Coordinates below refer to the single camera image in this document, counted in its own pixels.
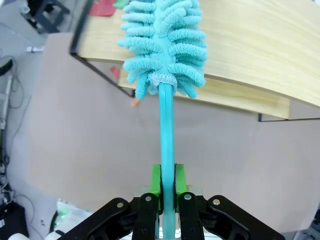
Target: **blue microfiber duster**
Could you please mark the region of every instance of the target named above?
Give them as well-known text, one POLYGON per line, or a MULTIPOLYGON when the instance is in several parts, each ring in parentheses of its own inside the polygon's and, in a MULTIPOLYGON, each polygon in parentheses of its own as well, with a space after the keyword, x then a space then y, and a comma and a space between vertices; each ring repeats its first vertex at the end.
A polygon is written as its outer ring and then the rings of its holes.
POLYGON ((174 239, 173 95, 178 91, 194 99, 194 86, 206 83, 206 34, 197 26, 202 11, 198 0, 134 0, 123 10, 128 13, 122 17, 128 22, 121 25, 126 36, 118 44, 136 54, 123 64, 129 72, 127 80, 137 80, 137 99, 143 99, 148 91, 159 93, 163 238, 174 239))
POLYGON ((137 80, 136 98, 159 92, 159 84, 195 98, 202 87, 204 64, 208 58, 206 34, 198 30, 202 20, 198 0, 134 0, 123 9, 128 21, 124 39, 118 41, 136 57, 124 62, 128 81, 137 80))

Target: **green object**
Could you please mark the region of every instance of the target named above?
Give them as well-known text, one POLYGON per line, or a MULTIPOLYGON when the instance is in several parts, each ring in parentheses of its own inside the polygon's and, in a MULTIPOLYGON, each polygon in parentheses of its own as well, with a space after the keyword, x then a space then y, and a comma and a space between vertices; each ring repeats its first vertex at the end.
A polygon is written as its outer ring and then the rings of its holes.
POLYGON ((153 165, 151 172, 150 193, 159 197, 161 194, 161 165, 153 165))
POLYGON ((176 212, 178 213, 179 212, 178 197, 185 192, 189 192, 189 188, 187 186, 185 165, 183 164, 175 165, 175 192, 176 192, 176 212))
POLYGON ((116 2, 112 5, 117 9, 123 9, 125 6, 129 4, 130 0, 116 0, 116 2))

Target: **screw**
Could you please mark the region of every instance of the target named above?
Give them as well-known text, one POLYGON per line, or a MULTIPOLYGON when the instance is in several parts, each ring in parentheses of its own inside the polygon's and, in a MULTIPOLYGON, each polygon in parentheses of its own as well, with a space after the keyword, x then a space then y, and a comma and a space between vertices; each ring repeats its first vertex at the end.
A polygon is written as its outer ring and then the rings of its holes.
POLYGON ((184 199, 185 200, 190 200, 192 197, 191 197, 191 195, 190 194, 186 194, 186 195, 184 195, 184 199))
POLYGON ((116 206, 120 209, 124 206, 124 204, 122 202, 119 202, 116 206))
POLYGON ((220 204, 220 201, 219 199, 215 199, 212 201, 213 205, 219 205, 220 204))

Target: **red object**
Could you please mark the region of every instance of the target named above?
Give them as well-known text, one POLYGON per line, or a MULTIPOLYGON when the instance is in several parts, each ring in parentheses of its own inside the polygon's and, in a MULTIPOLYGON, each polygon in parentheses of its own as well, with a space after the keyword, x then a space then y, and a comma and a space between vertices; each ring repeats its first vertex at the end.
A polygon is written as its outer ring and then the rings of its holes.
POLYGON ((112 72, 113 76, 116 77, 116 79, 118 80, 120 77, 120 71, 118 68, 116 68, 115 66, 113 66, 110 71, 112 72))
POLYGON ((117 8, 113 6, 116 0, 99 0, 99 3, 92 5, 89 12, 90 16, 110 17, 115 14, 117 8))

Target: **floor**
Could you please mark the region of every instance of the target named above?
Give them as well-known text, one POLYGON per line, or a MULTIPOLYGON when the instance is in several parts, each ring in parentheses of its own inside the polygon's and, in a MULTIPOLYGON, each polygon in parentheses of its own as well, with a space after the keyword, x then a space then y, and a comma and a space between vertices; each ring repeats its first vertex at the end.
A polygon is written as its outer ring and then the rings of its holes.
MULTIPOLYGON (((60 26, 61 32, 72 32, 82 11, 85 0, 61 0, 73 14, 68 16, 60 26)), ((11 96, 11 104, 18 105, 18 109, 10 109, 7 123, 7 149, 10 151, 10 164, 8 167, 9 181, 19 203, 25 207, 28 230, 31 240, 43 239, 48 231, 54 212, 56 211, 57 198, 38 190, 24 181, 24 168, 21 162, 26 158, 24 126, 28 119, 28 103, 32 97, 34 80, 41 66, 42 53, 26 53, 28 46, 42 46, 47 35, 39 35, 21 17, 18 1, 7 0, 0 7, 0 57, 12 55, 16 58, 18 76, 24 88, 11 96)), ((294 233, 285 234, 291 240, 294 233)))

